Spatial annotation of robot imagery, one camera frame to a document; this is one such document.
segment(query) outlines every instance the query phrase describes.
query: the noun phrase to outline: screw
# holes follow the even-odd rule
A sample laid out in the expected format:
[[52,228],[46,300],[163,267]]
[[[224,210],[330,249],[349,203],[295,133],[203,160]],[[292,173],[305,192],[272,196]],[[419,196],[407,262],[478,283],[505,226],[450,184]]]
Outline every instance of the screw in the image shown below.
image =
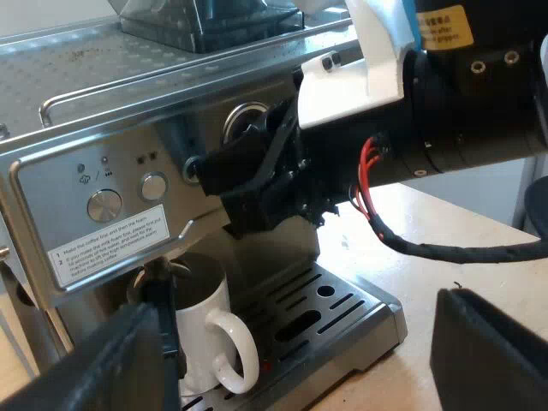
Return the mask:
[[6,137],[9,137],[8,126],[0,122],[0,139],[5,139]]
[[341,64],[341,62],[343,61],[341,59],[341,55],[339,53],[333,53],[333,55],[331,56],[331,59],[333,60],[333,62],[338,66],[339,64]]
[[310,164],[310,160],[302,159],[302,160],[299,162],[299,169],[300,169],[300,170],[304,170],[306,167],[308,167],[309,164]]
[[487,69],[485,63],[481,61],[473,62],[470,66],[470,69],[472,70],[472,73],[474,74],[482,74]]
[[513,66],[520,61],[520,54],[517,51],[510,50],[504,55],[504,61],[507,65]]
[[333,60],[331,57],[326,57],[322,60],[322,66],[324,66],[325,71],[330,71],[333,69]]

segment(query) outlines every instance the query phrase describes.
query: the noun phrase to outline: black cable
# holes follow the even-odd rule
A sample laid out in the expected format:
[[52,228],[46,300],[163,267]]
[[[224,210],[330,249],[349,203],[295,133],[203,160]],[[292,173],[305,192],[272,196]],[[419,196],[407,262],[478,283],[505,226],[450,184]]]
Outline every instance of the black cable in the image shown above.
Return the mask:
[[468,248],[414,244],[394,234],[378,214],[371,216],[369,224],[387,247],[398,253],[423,259],[455,264],[498,264],[548,258],[548,241],[535,241],[513,246]]

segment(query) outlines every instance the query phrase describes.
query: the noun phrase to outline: espresso machine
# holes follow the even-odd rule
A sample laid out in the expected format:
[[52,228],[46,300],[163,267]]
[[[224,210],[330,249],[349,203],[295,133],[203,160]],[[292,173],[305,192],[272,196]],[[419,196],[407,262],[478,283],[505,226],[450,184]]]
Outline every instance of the espresso machine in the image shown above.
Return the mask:
[[[545,82],[493,88],[505,77],[482,76],[478,56],[498,47],[485,33],[416,51],[402,2],[111,3],[113,21],[0,41],[3,280],[41,371],[127,303],[135,270],[201,253],[226,270],[262,367],[248,393],[218,387],[182,409],[303,409],[407,335],[395,297],[316,262],[364,140],[390,130],[373,185],[546,149]],[[434,6],[416,3],[424,22]],[[467,7],[473,31],[483,6]],[[434,22],[466,19],[444,13]],[[521,35],[503,69],[543,80],[521,42],[537,32]],[[450,78],[476,87],[453,92],[440,68],[462,62]],[[425,116],[456,107],[445,134]]]
[[[120,19],[0,45],[3,280],[35,360],[44,372],[126,304],[135,269],[192,251],[223,264],[233,312],[268,366],[251,392],[184,397],[183,409],[303,408],[404,340],[402,306],[365,279],[318,265],[316,226],[301,216],[268,232],[232,232],[195,162],[293,98],[303,62],[332,50],[359,59],[348,10],[305,19],[287,4],[235,2],[260,10],[218,13],[250,29],[228,43],[204,35],[188,46],[167,34],[136,37],[146,18],[131,19],[129,3]],[[227,9],[169,0],[155,15],[186,3]],[[186,15],[189,27],[213,24],[203,17]]]

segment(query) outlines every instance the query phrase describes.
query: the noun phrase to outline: silver knob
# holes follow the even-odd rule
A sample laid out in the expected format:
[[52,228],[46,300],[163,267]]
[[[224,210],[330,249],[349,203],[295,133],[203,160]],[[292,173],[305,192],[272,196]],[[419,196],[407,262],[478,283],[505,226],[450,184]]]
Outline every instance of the silver knob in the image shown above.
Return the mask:
[[168,183],[160,174],[146,176],[141,185],[141,194],[147,201],[158,201],[164,197]]
[[87,213],[93,221],[108,223],[120,214],[122,197],[116,191],[99,190],[87,202]]

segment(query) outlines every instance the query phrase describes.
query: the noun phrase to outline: white wall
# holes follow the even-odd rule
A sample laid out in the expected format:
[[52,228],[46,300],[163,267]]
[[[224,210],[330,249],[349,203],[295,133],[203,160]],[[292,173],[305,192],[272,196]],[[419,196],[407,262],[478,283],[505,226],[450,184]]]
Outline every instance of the white wall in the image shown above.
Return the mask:
[[457,206],[521,229],[523,194],[535,160],[521,159],[412,180],[406,184]]
[[107,0],[0,0],[0,37],[114,15]]

